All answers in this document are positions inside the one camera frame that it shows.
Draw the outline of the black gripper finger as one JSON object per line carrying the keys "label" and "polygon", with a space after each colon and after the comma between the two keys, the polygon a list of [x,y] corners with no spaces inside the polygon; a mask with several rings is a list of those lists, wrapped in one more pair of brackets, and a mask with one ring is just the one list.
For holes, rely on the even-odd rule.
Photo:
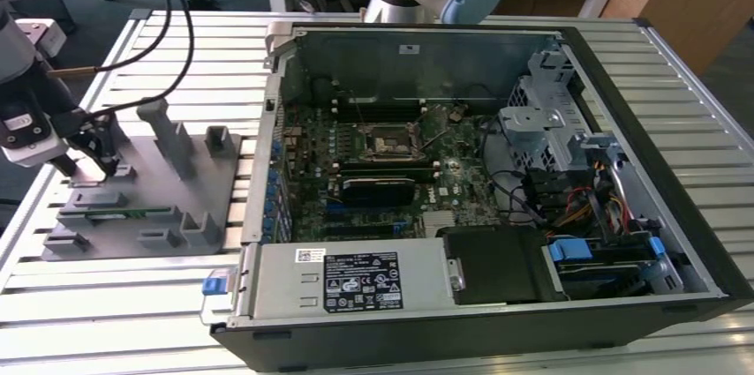
{"label": "black gripper finger", "polygon": [[115,174],[121,161],[118,147],[126,142],[115,114],[109,113],[81,123],[74,148],[94,162],[106,177]]}
{"label": "black gripper finger", "polygon": [[51,159],[54,168],[67,177],[73,176],[77,171],[75,161],[62,152]]}

